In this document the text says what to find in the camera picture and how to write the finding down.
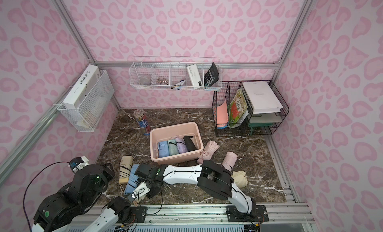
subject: white power bank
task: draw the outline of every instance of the white power bank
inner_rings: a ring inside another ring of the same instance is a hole
[[[189,78],[193,86],[202,86],[201,77],[199,76],[199,71],[197,64],[190,65],[186,67],[188,70]]]

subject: pink wall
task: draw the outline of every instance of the pink wall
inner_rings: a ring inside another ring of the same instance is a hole
[[[63,115],[59,115],[0,188],[0,231],[27,231],[22,199],[28,183],[54,162],[86,156],[89,163],[95,163],[116,115],[116,107],[109,103],[95,132],[77,132]],[[73,172],[67,166],[59,163],[49,167],[29,187],[25,206],[31,222],[41,201],[72,181]]]
[[[97,60],[278,60],[303,0],[64,0]]]
[[[104,68],[122,108],[211,107],[212,91],[136,90],[129,84],[129,68]],[[223,69],[225,81],[269,80],[272,69]]]
[[[277,86],[274,139],[321,231],[383,230],[383,0],[318,0]]]
[[[87,64],[50,0],[0,0],[0,164]]]

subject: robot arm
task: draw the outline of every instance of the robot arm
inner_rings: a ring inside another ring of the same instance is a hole
[[[89,210],[86,209],[95,204],[98,196],[106,191],[108,183],[115,175],[113,169],[105,165],[89,165],[85,157],[74,158],[70,167],[75,172],[73,181],[40,204],[34,217],[33,232],[64,231],[64,227],[71,223],[74,217],[85,214]],[[84,232],[105,231],[116,223],[144,222],[146,207],[131,208],[130,204],[145,194],[149,198],[156,196],[164,182],[170,185],[194,184],[214,198],[229,200],[234,206],[227,206],[232,207],[231,210],[227,208],[228,219],[230,214],[235,214],[232,217],[236,219],[239,216],[239,220],[232,220],[233,222],[259,220],[256,211],[260,206],[256,206],[255,200],[246,196],[236,186],[230,171],[209,160],[192,167],[162,165],[158,168],[141,164],[135,174],[139,177],[140,184],[133,193],[127,199],[119,196],[111,200]],[[143,217],[132,216],[138,211],[140,214],[143,212]],[[263,220],[268,221],[268,217],[265,216]]]
[[[128,196],[130,201],[145,194],[149,198],[157,195],[162,182],[170,185],[188,183],[197,185],[216,199],[229,200],[243,214],[255,215],[255,200],[237,187],[230,171],[212,161],[204,160],[202,165],[192,167],[163,165],[157,168],[141,164],[136,175],[142,179],[142,183]]]

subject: brown marble surface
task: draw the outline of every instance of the brown marble surface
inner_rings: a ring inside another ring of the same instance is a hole
[[[158,165],[150,159],[149,136],[142,135],[136,120],[133,118],[133,111],[119,111],[97,160],[97,163],[112,163],[116,171],[115,177],[109,183],[108,190],[97,202],[98,205],[106,204],[115,196],[124,196],[118,184],[118,169],[122,156],[133,156],[134,164]],[[204,145],[212,140],[220,146],[211,159],[213,162],[221,163],[228,151],[237,154],[238,160],[234,166],[234,171],[243,170],[246,172],[249,183],[242,188],[246,195],[255,198],[257,202],[285,201],[273,161],[262,135],[217,137],[214,133],[211,108],[150,109],[145,111],[152,129],[191,121],[196,122]],[[175,164],[175,166],[197,164],[196,160],[193,160]],[[162,193],[164,204],[228,203],[228,201],[214,199],[197,186],[189,184],[166,185],[162,188]],[[160,194],[151,199],[146,197],[141,202],[141,204],[160,203]]]

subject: white wire basket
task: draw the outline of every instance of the white wire basket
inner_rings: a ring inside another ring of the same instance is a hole
[[[108,73],[100,70],[101,77],[79,105],[77,110],[66,109],[60,105],[58,110],[80,132],[92,132],[96,129],[115,92]]]
[[[213,62],[218,81],[212,86],[193,86],[186,67],[196,64],[204,85],[204,75]],[[129,69],[130,85],[135,89],[219,91],[223,77],[220,62],[220,58],[207,57],[134,57]],[[183,85],[176,86],[183,80]]]

